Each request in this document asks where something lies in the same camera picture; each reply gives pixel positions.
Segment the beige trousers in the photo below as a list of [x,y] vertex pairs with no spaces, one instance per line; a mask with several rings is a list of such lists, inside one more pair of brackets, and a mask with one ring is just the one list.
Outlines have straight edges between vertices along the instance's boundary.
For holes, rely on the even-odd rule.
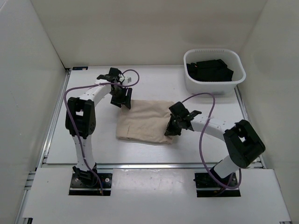
[[123,106],[116,126],[116,138],[150,144],[172,144],[165,136],[174,102],[164,100],[132,100],[131,108]]

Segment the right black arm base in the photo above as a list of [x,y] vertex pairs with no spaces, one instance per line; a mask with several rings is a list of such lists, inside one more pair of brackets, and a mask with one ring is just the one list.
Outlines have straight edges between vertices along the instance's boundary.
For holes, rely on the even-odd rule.
[[196,186],[197,198],[241,196],[238,188],[224,189],[216,183],[208,173],[195,173],[193,181]]

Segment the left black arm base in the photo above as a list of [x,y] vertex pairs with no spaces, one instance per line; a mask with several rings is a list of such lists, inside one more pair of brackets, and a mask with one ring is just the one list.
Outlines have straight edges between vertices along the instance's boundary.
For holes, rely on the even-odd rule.
[[72,173],[69,195],[70,196],[110,196],[113,174],[112,173],[98,173],[101,180],[102,188],[96,177],[86,179],[80,177],[75,172]]

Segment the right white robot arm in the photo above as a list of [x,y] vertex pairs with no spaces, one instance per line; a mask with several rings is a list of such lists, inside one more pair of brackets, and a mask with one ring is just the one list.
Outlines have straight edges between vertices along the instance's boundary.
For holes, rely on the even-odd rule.
[[171,118],[165,136],[180,136],[183,129],[208,134],[225,142],[228,156],[209,170],[210,182],[223,185],[227,177],[240,168],[247,168],[264,151],[265,145],[252,127],[242,119],[234,124],[204,116],[200,111],[188,111],[183,103],[169,107]]

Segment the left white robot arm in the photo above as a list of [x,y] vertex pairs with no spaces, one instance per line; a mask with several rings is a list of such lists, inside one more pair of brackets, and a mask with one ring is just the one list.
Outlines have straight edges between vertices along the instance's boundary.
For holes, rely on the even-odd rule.
[[92,134],[96,128],[96,105],[106,95],[111,95],[111,104],[130,109],[134,85],[132,79],[125,76],[125,72],[110,68],[107,74],[99,75],[94,84],[82,86],[85,90],[82,95],[67,98],[67,94],[75,90],[74,87],[64,93],[65,127],[73,138],[77,155],[77,164],[73,171],[89,188],[103,188],[92,149]]

